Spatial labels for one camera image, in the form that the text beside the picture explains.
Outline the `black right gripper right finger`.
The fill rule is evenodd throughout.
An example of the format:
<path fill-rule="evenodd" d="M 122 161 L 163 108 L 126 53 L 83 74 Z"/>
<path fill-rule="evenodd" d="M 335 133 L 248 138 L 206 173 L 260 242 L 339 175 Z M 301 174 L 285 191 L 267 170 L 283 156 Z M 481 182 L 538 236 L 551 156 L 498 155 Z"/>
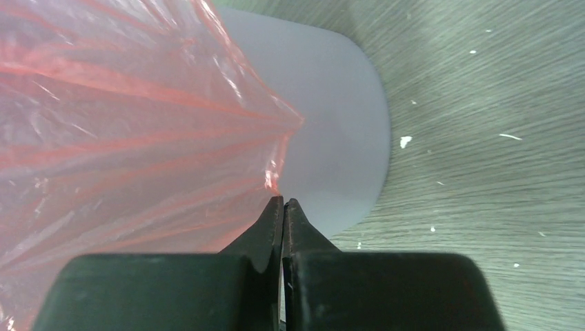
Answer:
<path fill-rule="evenodd" d="M 343 252 L 284 208 L 288 330 L 503 330 L 482 271 L 441 252 Z"/>

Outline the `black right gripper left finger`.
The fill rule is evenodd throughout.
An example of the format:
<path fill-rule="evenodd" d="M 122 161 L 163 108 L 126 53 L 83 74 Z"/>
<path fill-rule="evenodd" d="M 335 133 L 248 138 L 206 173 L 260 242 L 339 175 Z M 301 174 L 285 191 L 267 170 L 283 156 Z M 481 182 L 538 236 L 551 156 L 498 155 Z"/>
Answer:
<path fill-rule="evenodd" d="M 280 330 L 284 200 L 217 253 L 85 254 L 58 274 L 34 330 Z"/>

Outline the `grey plastic trash bin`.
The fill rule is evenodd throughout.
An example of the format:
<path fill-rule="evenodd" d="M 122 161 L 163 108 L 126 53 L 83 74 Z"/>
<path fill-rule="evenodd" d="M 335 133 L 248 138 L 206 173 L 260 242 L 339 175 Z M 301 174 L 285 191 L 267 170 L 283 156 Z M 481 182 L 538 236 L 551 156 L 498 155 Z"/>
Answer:
<path fill-rule="evenodd" d="M 376 204 L 390 158 L 390 117 L 368 57 L 342 34 L 227 7 L 219 15 L 257 74 L 304 118 L 279 189 L 327 237 Z"/>

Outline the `red plastic trash bag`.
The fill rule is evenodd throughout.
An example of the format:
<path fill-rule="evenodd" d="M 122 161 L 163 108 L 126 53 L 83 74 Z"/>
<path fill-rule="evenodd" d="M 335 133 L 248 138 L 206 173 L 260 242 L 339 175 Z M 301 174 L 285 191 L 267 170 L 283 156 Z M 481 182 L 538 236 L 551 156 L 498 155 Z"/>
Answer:
<path fill-rule="evenodd" d="M 80 254 L 224 248 L 303 122 L 209 1 L 2 1 L 1 329 Z"/>

